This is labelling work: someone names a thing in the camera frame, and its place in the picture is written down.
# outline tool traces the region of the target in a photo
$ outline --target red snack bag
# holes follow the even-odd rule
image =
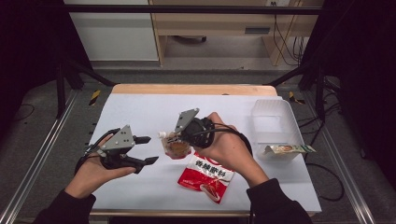
[[[203,191],[213,202],[220,203],[233,173],[195,152],[177,183],[188,189]]]

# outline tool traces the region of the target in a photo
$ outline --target human hand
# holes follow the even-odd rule
[[[112,134],[108,135],[98,146],[103,145],[111,137]],[[92,153],[78,169],[78,172],[64,191],[75,198],[83,199],[90,196],[107,181],[129,175],[135,171],[136,169],[133,167],[107,170],[100,162],[99,154]]]
[[[226,129],[218,113],[213,112],[208,117],[215,123],[216,129]],[[222,166],[235,170],[244,177],[247,183],[254,187],[268,180],[268,176],[260,165],[253,159],[242,139],[234,133],[216,132],[215,139],[210,147],[194,148],[199,155],[217,161]]]

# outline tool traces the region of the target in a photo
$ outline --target white table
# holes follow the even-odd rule
[[[183,90],[183,94],[157,94],[164,89],[171,92]],[[248,184],[235,174],[221,204],[211,202],[203,192],[181,187],[177,180],[191,156],[183,160],[171,160],[163,153],[158,138],[159,131],[173,131],[178,113],[200,108],[197,118],[217,111],[225,123],[233,124],[248,139],[253,138],[251,108],[259,99],[280,99],[269,87],[251,86],[178,86],[178,85],[120,85],[108,97],[102,115],[92,135],[91,143],[114,128],[131,125],[136,136],[150,136],[151,141],[137,145],[128,153],[138,159],[160,156],[139,175],[128,175],[104,184],[94,195],[97,201],[92,215],[97,216],[247,216],[250,201],[246,194]],[[206,90],[196,94],[192,89]],[[241,95],[218,95],[240,92]],[[253,153],[257,146],[252,143]],[[293,200],[298,201],[309,214],[321,211],[312,181],[301,155],[289,163],[264,163],[256,159],[270,177],[276,177],[281,188]]]

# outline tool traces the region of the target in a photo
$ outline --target white tabletop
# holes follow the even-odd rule
[[[128,155],[142,160],[154,156],[160,158],[153,165],[145,166],[139,175],[112,180],[99,188],[94,193],[97,200],[92,214],[247,214],[250,208],[246,194],[248,184],[239,174],[233,176],[220,204],[213,203],[203,192],[181,187],[177,180],[191,156],[171,160],[164,155],[158,132],[173,131],[179,112],[198,107],[200,112],[197,118],[201,119],[216,111],[225,123],[233,124],[248,139],[253,139],[250,113],[259,99],[281,100],[277,96],[110,94],[91,143],[108,130],[129,124],[134,135],[150,136],[151,141],[135,146]],[[257,154],[257,145],[251,144],[253,153]],[[256,160],[270,177],[279,180],[286,195],[299,202],[305,211],[321,211],[301,155],[289,163],[264,162],[260,158]]]

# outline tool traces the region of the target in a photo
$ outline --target black sleeve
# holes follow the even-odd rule
[[[51,205],[41,211],[34,224],[88,224],[89,216],[96,198],[76,199],[62,190]]]
[[[295,201],[285,195],[277,179],[270,179],[247,190],[251,207],[256,215],[255,223],[312,223],[311,218]]]

